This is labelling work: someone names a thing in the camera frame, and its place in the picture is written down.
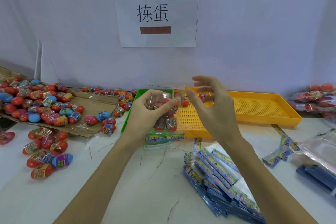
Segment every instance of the chinese character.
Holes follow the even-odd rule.
[[[150,17],[151,14],[148,13],[148,8],[151,8],[151,7],[147,6],[147,4],[145,4],[145,7],[143,7],[143,8],[140,8],[140,5],[139,5],[139,9],[137,9],[137,10],[139,10],[139,14],[138,14],[138,16],[139,16],[139,20],[138,21],[139,22],[144,21],[146,19],[146,17],[147,17],[147,22],[149,21],[149,18],[151,20],[153,20],[152,17]]]
[[[160,11],[160,13],[156,13],[156,18],[159,19],[159,20],[154,20],[154,21],[164,21],[164,20],[168,21],[166,19],[167,14],[166,13],[162,13],[162,12],[168,11],[168,10],[163,10],[164,8],[166,8],[166,6],[167,6],[167,4],[165,4],[165,5],[156,5],[156,9],[155,9],[154,12],[156,12],[156,10],[158,10],[158,11]]]

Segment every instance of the cardboard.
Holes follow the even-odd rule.
[[[24,76],[22,74],[13,72],[9,69],[0,67],[0,77],[1,78],[8,78],[12,76],[21,76],[24,80],[32,80],[32,78],[29,78],[27,76]],[[63,127],[56,127],[53,125],[45,124],[44,122],[37,122],[37,123],[31,123],[26,122],[28,124],[37,125],[40,127],[46,127],[46,128],[54,128],[60,131],[68,132],[70,134],[78,135],[78,136],[84,136],[84,137],[91,137],[96,133],[99,133],[102,128],[102,123],[97,122],[95,125],[88,125],[83,122],[84,117],[87,115],[97,115],[97,113],[102,111],[108,111],[111,114],[114,112],[114,109],[118,106],[118,97],[117,96],[104,96],[104,95],[96,95],[89,92],[82,92],[77,90],[67,90],[67,93],[71,93],[73,95],[73,99],[70,101],[71,103],[74,103],[76,105],[82,105],[84,107],[84,112],[82,114],[82,117],[76,124],[68,124]],[[13,120],[15,122],[23,122],[19,119],[15,119],[10,115],[7,115],[5,113],[0,112],[0,116]]]

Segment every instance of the person's left hand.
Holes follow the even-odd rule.
[[[123,135],[134,147],[134,150],[144,144],[146,135],[153,128],[158,118],[176,105],[177,100],[172,99],[155,110],[148,110],[149,101],[155,99],[155,102],[161,102],[160,99],[163,99],[163,94],[164,92],[160,90],[148,90],[133,102],[132,111]]]

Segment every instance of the hand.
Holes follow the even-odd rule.
[[[158,118],[176,105],[176,99],[166,103],[163,94],[160,90],[148,90],[133,102],[123,135],[127,135],[127,140],[135,150],[144,144],[146,135]],[[148,110],[150,103],[158,102],[165,104],[155,110]]]
[[[236,120],[235,108],[232,97],[228,94],[224,85],[212,76],[194,76],[192,78],[195,86],[203,86],[197,92],[210,92],[211,96],[207,96],[202,100],[191,89],[187,89],[187,95],[194,105],[198,116],[208,132],[223,144],[230,143],[241,136]],[[212,107],[208,108],[204,105],[207,101],[213,101]]]

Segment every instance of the person's right hand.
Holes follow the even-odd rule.
[[[229,144],[232,140],[241,138],[237,125],[235,108],[232,97],[228,94],[224,85],[213,76],[199,75],[192,78],[195,86],[202,86],[197,90],[210,92],[211,96],[202,100],[191,89],[187,89],[187,95],[194,105],[198,116],[207,131],[218,141]],[[207,101],[213,101],[212,107],[204,105]]]

